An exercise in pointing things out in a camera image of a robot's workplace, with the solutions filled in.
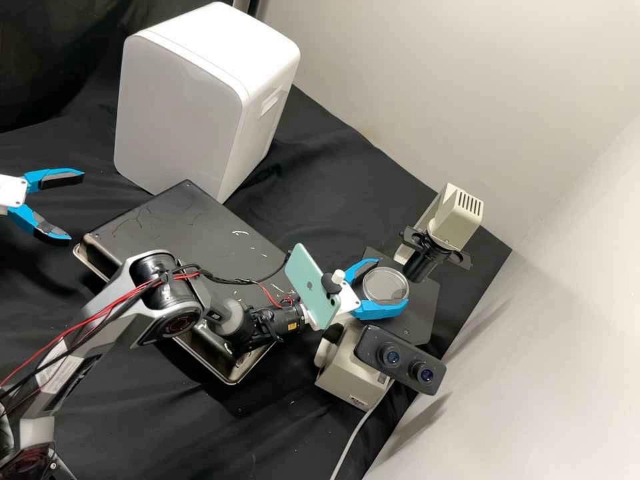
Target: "black curtain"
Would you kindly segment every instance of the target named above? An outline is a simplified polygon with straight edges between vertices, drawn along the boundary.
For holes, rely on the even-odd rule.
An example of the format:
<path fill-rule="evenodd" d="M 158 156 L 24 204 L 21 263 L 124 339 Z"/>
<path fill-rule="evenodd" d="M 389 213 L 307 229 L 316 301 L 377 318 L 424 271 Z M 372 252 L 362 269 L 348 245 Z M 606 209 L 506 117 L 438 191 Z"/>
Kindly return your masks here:
<path fill-rule="evenodd" d="M 0 131 L 60 112 L 114 42 L 210 2 L 2 0 Z"/>

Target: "white wall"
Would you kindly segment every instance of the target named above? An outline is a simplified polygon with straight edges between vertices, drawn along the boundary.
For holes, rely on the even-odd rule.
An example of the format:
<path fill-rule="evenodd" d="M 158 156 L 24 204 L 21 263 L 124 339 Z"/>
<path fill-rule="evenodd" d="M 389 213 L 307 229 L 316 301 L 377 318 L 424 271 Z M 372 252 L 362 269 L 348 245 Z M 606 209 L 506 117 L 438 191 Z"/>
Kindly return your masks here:
<path fill-rule="evenodd" d="M 639 110 L 632 0 L 262 3 L 301 49 L 298 87 L 432 188 L 485 200 L 511 246 Z"/>
<path fill-rule="evenodd" d="M 365 480 L 640 478 L 640 117 L 507 260 Z"/>

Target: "black fabric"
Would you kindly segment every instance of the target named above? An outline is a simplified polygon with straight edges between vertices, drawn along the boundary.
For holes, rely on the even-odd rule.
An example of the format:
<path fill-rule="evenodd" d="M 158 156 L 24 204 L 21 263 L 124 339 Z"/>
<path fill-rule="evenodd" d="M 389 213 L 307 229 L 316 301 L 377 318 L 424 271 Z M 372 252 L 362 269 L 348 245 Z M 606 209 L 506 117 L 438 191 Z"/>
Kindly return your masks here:
<path fill-rule="evenodd" d="M 28 198 L 76 240 L 149 196 L 113 166 L 117 51 L 62 116 L 0 135 L 2 173 L 63 166 L 86 172 L 81 185 Z M 294 88 L 267 158 L 226 205 L 282 249 L 303 242 L 331 270 L 350 265 L 367 245 L 392 254 L 397 233 L 434 196 Z M 434 275 L 442 288 L 427 349 L 436 355 L 509 254 L 482 228 L 468 250 L 471 272 L 445 264 Z M 0 257 L 3 377 L 77 320 L 100 282 L 70 249 L 42 244 L 6 219 Z M 172 342 L 116 349 L 57 416 L 57 448 L 80 479 L 326 479 L 362 412 L 313 385 L 319 340 L 320 333 L 305 332 L 276 345 L 236 387 L 212 379 Z M 394 385 L 339 478 L 362 477 L 413 396 Z"/>
<path fill-rule="evenodd" d="M 0 131 L 57 114 L 94 72 L 118 29 L 136 32 L 210 2 L 3 0 Z"/>

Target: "white cable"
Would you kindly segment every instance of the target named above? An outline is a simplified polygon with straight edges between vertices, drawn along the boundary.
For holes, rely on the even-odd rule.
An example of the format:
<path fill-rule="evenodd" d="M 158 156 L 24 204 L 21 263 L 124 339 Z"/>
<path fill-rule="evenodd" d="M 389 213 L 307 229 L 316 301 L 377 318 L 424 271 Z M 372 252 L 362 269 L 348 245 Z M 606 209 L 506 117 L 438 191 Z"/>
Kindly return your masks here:
<path fill-rule="evenodd" d="M 355 426 L 355 430 L 353 430 L 353 433 L 351 434 L 351 436 L 349 438 L 349 441 L 345 445 L 345 449 L 342 450 L 342 455 L 340 455 L 340 459 L 338 460 L 338 463 L 336 464 L 335 468 L 333 469 L 333 473 L 331 474 L 331 478 L 329 480 L 335 480 L 336 477 L 338 476 L 338 472 L 340 472 L 340 467 L 342 467 L 342 464 L 345 461 L 345 458 L 347 457 L 347 453 L 349 452 L 349 449 L 351 448 L 351 444 L 355 440 L 356 435 L 358 435 L 358 432 L 360 431 L 360 428 L 362 428 L 362 426 L 365 424 L 367 419 L 371 416 L 371 414 L 373 413 L 375 408 L 378 406 L 378 404 L 380 404 L 380 402 L 382 402 L 382 399 L 385 397 L 385 395 L 390 390 L 392 385 L 393 385 L 393 379 L 391 379 L 389 381 L 389 384 L 387 385 L 387 389 L 382 394 L 382 396 L 380 398 L 378 398 L 378 400 L 373 404 L 373 406 L 368 410 L 368 412 L 366 412 L 364 414 L 364 416 L 360 419 L 360 422 L 358 422 L 358 424 Z"/>

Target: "cable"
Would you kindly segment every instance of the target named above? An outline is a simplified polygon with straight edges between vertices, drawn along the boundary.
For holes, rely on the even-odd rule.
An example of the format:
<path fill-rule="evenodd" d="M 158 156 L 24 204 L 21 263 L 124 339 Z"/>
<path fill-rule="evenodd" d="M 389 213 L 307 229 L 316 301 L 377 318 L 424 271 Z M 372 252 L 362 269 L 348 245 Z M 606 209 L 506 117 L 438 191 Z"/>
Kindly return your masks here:
<path fill-rule="evenodd" d="M 171 271 L 171 274 L 174 275 L 174 277 L 173 277 L 174 280 L 182 280 L 182 279 L 187 279 L 187 278 L 192 278 L 192 277 L 195 277 L 195 276 L 198 276 L 198 275 L 202 275 L 202 276 L 204 276 L 205 278 L 207 278 L 210 281 L 213 281 L 213 282 L 216 282 L 216 283 L 226 283 L 228 285 L 252 285 L 252 284 L 255 284 L 255 283 L 259 284 L 259 282 L 262 282 L 262 281 L 264 281 L 266 279 L 271 278 L 276 273 L 278 273 L 280 270 L 282 270 L 282 268 L 284 268 L 284 266 L 286 265 L 287 260 L 289 259 L 290 256 L 291 256 L 291 252 L 288 251 L 286 253 L 286 255 L 285 255 L 284 260 L 282 261 L 282 264 L 280 264 L 280 266 L 277 268 L 277 270 L 275 270 L 274 272 L 270 273 L 268 276 L 266 276 L 266 277 L 264 277 L 264 278 L 262 278 L 260 280 L 248 280 L 248 279 L 228 280 L 228 279 L 221 279 L 219 277 L 214 276 L 208 270 L 200 268 L 200 266 L 198 264 L 194 264 L 194 263 L 182 265 L 182 266 L 180 266 L 178 268 L 175 268 L 174 270 Z M 183 274 L 180 274 L 180 275 L 175 275 L 177 272 L 184 271 L 184 270 L 189 269 L 189 268 L 196 268 L 197 270 L 196 270 L 196 272 L 193 272 L 193 273 L 190 273 L 190 274 L 183 273 Z M 2 382 L 0 383 L 0 387 L 4 386 L 4 384 L 6 384 L 6 382 L 10 378 L 12 378 L 12 376 L 14 376 L 14 374 L 16 374 L 18 371 L 22 370 L 22 368 L 26 367 L 30 362 L 32 362 L 35 358 L 37 358 L 40 354 L 42 354 L 42 352 L 44 352 L 44 350 L 46 350 L 48 347 L 52 346 L 54 343 L 56 343 L 57 341 L 63 339 L 68 334 L 70 334 L 71 332 L 77 330 L 78 328 L 81 328 L 84 325 L 86 325 L 86 324 L 88 324 L 88 323 L 90 323 L 90 322 L 92 322 L 94 320 L 97 320 L 97 319 L 99 319 L 99 318 L 101 318 L 101 317 L 106 315 L 107 318 L 105 320 L 103 320 L 102 322 L 100 322 L 100 324 L 98 324 L 96 327 L 94 327 L 91 330 L 91 332 L 93 334 L 96 334 L 96 333 L 100 332 L 100 330 L 102 330 L 104 327 L 106 327 L 108 323 L 120 318 L 129 308 L 131 308 L 138 300 L 140 300 L 140 298 L 150 288 L 156 287 L 162 282 L 163 281 L 160 279 L 160 277 L 158 277 L 156 279 L 147 280 L 143 284 L 141 284 L 138 287 L 136 287 L 134 290 L 124 294 L 122 297 L 118 298 L 117 300 L 115 300 L 114 302 L 109 304 L 108 306 L 104 307 L 102 310 L 100 310 L 100 312 L 98 312 L 98 313 L 92 315 L 90 318 L 88 318 L 88 319 L 86 319 L 86 320 L 74 325 L 70 329 L 65 330 L 60 335 L 58 335 L 56 338 L 54 338 L 54 340 L 50 341 L 46 346 L 44 346 L 43 348 L 38 350 L 36 353 L 34 353 L 30 358 L 28 358 L 23 364 L 18 366 L 8 376 L 6 376 L 6 378 L 4 378 L 4 380 L 2 380 Z M 274 303 L 276 306 L 280 307 L 280 305 L 278 305 L 275 302 L 275 300 L 273 300 L 273 297 L 271 296 L 271 294 L 266 289 L 264 289 L 264 290 L 265 290 L 265 293 L 267 294 L 269 300 L 272 301 L 272 303 Z M 119 305 L 120 303 L 122 303 L 122 305 L 120 305 L 118 310 L 113 315 L 111 315 L 111 310 L 114 307 L 116 307 L 117 305 Z M 18 381 L 16 384 L 12 385 L 10 389 L 6 390 L 5 392 L 2 392 L 2 394 L 0 394 L 0 400 L 6 398 L 8 395 L 10 395 L 14 391 L 18 390 L 18 388 L 20 388 L 24 384 L 26 384 L 26 382 L 28 382 L 31 378 L 36 376 L 38 373 L 42 372 L 42 370 L 45 370 L 46 368 L 56 364 L 56 362 L 58 362 L 59 360 L 62 360 L 63 358 L 68 357 L 70 354 L 72 354 L 74 351 L 78 350 L 78 348 L 80 348 L 82 345 L 84 345 L 86 342 L 88 342 L 88 340 L 90 340 L 91 337 L 88 336 L 88 335 L 84 335 L 80 339 L 80 341 L 78 343 L 76 343 L 74 346 L 72 346 L 69 350 L 67 350 L 66 352 L 58 355 L 56 358 L 46 362 L 45 364 L 39 366 L 38 368 L 36 368 L 32 372 L 30 372 L 27 376 L 22 378 L 22 380 Z"/>
<path fill-rule="evenodd" d="M 199 275 L 199 272 L 194 272 L 194 273 L 190 273 L 190 274 L 182 273 L 182 274 L 179 274 L 179 275 L 175 275 L 175 273 L 180 271 L 180 270 L 182 270 L 182 269 L 178 268 L 178 269 L 174 269 L 171 272 L 171 274 L 173 275 L 173 279 L 174 280 L 184 280 L 184 279 L 196 277 L 196 276 Z M 97 320 L 97 319 L 99 319 L 99 318 L 101 318 L 101 317 L 106 315 L 107 318 L 105 320 L 103 320 L 102 322 L 100 322 L 98 325 L 96 325 L 94 328 L 92 328 L 90 330 L 90 332 L 93 332 L 94 334 L 98 333 L 100 330 L 102 330 L 102 328 L 106 327 L 108 323 L 110 323 L 110 322 L 112 322 L 114 320 L 117 320 L 122 315 L 124 315 L 124 313 L 126 313 L 127 310 L 129 310 L 138 300 L 140 300 L 140 298 L 146 292 L 148 292 L 148 290 L 150 290 L 151 288 L 157 287 L 162 282 L 163 281 L 162 281 L 162 279 L 160 279 L 160 277 L 155 278 L 155 279 L 147 280 L 146 282 L 138 285 L 136 288 L 130 290 L 126 294 L 120 296 L 118 299 L 114 300 L 113 302 L 108 304 L 106 307 L 102 308 L 102 310 L 100 310 L 98 313 L 90 316 L 88 319 L 83 320 L 82 322 L 80 322 L 80 323 L 74 325 L 73 327 L 65 330 L 64 332 L 59 334 L 54 340 L 49 342 L 46 346 L 44 346 L 43 348 L 38 350 L 38 352 L 33 354 L 30 358 L 28 358 L 28 360 L 26 360 L 22 365 L 20 365 L 13 372 L 11 372 L 3 380 L 2 384 L 0 384 L 0 387 L 2 385 L 4 385 L 16 372 L 20 371 L 22 368 L 27 366 L 32 360 L 34 360 L 34 358 L 38 357 L 38 355 L 40 353 L 42 353 L 44 350 L 46 350 L 46 348 L 48 346 L 51 346 L 56 341 L 59 341 L 59 340 L 63 339 L 68 334 L 70 334 L 71 332 L 77 330 L 78 328 L 80 328 L 80 327 L 82 327 L 82 326 L 84 326 L 84 325 L 86 325 L 86 324 L 88 324 L 88 323 L 90 323 L 90 322 L 92 322 L 94 320 Z M 122 304 L 122 305 L 118 308 L 118 310 L 113 315 L 111 315 L 111 312 L 112 312 L 113 308 L 118 306 L 119 304 Z M 10 389 L 6 390 L 5 392 L 2 392 L 2 394 L 0 395 L 0 400 L 4 399 L 5 397 L 7 397 L 10 394 L 12 394 L 14 391 L 18 390 L 20 387 L 22 387 L 24 384 L 26 384 L 26 382 L 28 382 L 31 378 L 36 376 L 38 373 L 42 372 L 42 370 L 45 370 L 45 369 L 49 368 L 50 366 L 56 364 L 58 361 L 68 357 L 70 354 L 72 354 L 74 351 L 78 350 L 78 348 L 80 348 L 82 345 L 84 345 L 86 342 L 88 342 L 91 339 L 91 337 L 88 336 L 88 335 L 84 335 L 80 339 L 80 341 L 78 343 L 74 344 L 74 346 L 72 346 L 66 352 L 58 355 L 56 358 L 46 362 L 45 364 L 39 366 L 38 368 L 36 368 L 32 372 L 30 372 L 28 375 L 26 375 L 24 378 L 22 378 L 22 380 L 20 380 L 15 385 L 13 385 Z M 7 410 L 4 409 L 2 414 L 0 414 L 0 417 L 4 416 L 7 413 L 8 413 Z"/>
<path fill-rule="evenodd" d="M 255 282 L 256 285 L 258 285 L 258 287 L 262 288 L 262 291 L 265 293 L 265 295 L 267 296 L 267 298 L 269 299 L 269 301 L 271 302 L 271 304 L 276 307 L 281 309 L 282 305 L 280 305 L 278 302 L 276 302 L 275 298 L 273 298 L 273 296 L 269 293 L 269 290 L 267 290 L 267 288 L 260 282 Z"/>
<path fill-rule="evenodd" d="M 206 269 L 200 267 L 200 265 L 198 265 L 197 263 L 188 263 L 186 265 L 182 265 L 182 266 L 176 268 L 173 271 L 176 272 L 176 271 L 180 271 L 180 270 L 195 268 L 196 270 L 198 270 L 200 272 L 200 274 L 202 274 L 202 276 L 204 278 L 206 278 L 207 280 L 210 280 L 210 281 L 212 281 L 214 283 L 222 283 L 223 285 L 252 285 L 254 283 L 264 282 L 265 280 L 270 279 L 275 274 L 280 272 L 280 270 L 282 270 L 284 268 L 284 266 L 287 264 L 287 260 L 289 260 L 290 256 L 291 256 L 291 251 L 289 250 L 285 254 L 284 260 L 282 260 L 282 263 L 280 264 L 280 266 L 276 270 L 274 270 L 273 272 L 271 272 L 267 276 L 265 276 L 263 278 L 260 278 L 258 280 L 238 279 L 238 278 L 236 278 L 236 279 L 224 279 L 224 278 L 216 277 L 209 270 L 206 270 Z"/>
<path fill-rule="evenodd" d="M 345 449 L 342 450 L 342 455 L 340 455 L 338 463 L 335 465 L 335 468 L 333 469 L 333 473 L 331 474 L 331 478 L 329 480 L 335 480 L 337 478 L 338 472 L 340 472 L 340 467 L 342 467 L 342 464 L 344 463 L 345 458 L 347 458 L 347 453 L 349 452 L 349 449 L 351 448 L 351 444 L 353 443 L 353 441 L 355 440 L 356 436 L 358 435 L 358 432 L 360 432 L 360 429 L 365 424 L 365 422 L 368 420 L 368 418 L 371 416 L 371 414 L 373 413 L 375 408 L 380 404 L 380 402 L 382 402 L 382 399 L 385 397 L 387 392 L 391 389 L 392 385 L 393 385 L 393 379 L 391 379 L 389 381 L 389 384 L 387 385 L 387 389 L 385 390 L 384 394 L 382 394 L 382 396 L 380 398 L 378 398 L 378 400 L 371 406 L 371 408 L 368 410 L 368 412 L 366 412 L 362 416 L 362 418 L 360 419 L 360 422 L 358 422 L 358 424 L 355 426 L 355 430 L 353 430 L 353 433 L 349 437 L 349 440 L 348 440 L 347 444 L 345 445 Z"/>
<path fill-rule="evenodd" d="M 114 300 L 111 304 L 107 305 L 106 307 L 104 307 L 102 310 L 100 310 L 98 313 L 90 316 L 88 319 L 83 320 L 80 323 L 77 323 L 76 325 L 72 326 L 71 328 L 68 328 L 67 330 L 64 330 L 64 332 L 58 334 L 58 336 L 56 336 L 53 340 L 51 340 L 48 344 L 46 344 L 44 347 L 40 348 L 40 350 L 36 351 L 32 356 L 30 356 L 27 360 L 25 360 L 22 364 L 20 364 L 18 367 L 16 367 L 10 374 L 8 374 L 4 380 L 2 380 L 2 382 L 0 382 L 0 387 L 3 387 L 9 380 L 10 378 L 12 378 L 12 376 L 14 376 L 16 373 L 18 373 L 20 370 L 22 370 L 24 367 L 26 367 L 28 364 L 30 364 L 33 360 L 35 360 L 36 358 L 38 358 L 38 356 L 40 356 L 40 354 L 42 354 L 42 352 L 44 352 L 46 349 L 48 349 L 50 346 L 52 346 L 54 343 L 59 342 L 60 340 L 62 340 L 63 338 L 65 338 L 68 334 L 74 332 L 75 330 L 78 330 L 78 328 L 84 327 L 86 324 L 91 323 L 94 320 L 97 320 L 100 317 L 103 317 L 105 315 L 108 315 L 109 312 L 111 312 L 112 308 L 114 306 L 116 306 L 118 303 L 121 303 L 122 301 L 126 300 L 126 298 L 128 298 L 128 296 L 131 296 L 132 293 L 135 293 L 136 290 L 140 289 L 141 287 L 146 286 L 146 284 L 150 283 L 151 281 L 149 280 L 148 282 L 145 282 L 142 285 L 139 285 L 138 287 L 136 287 L 134 290 L 131 290 L 130 292 L 124 294 L 122 297 Z"/>

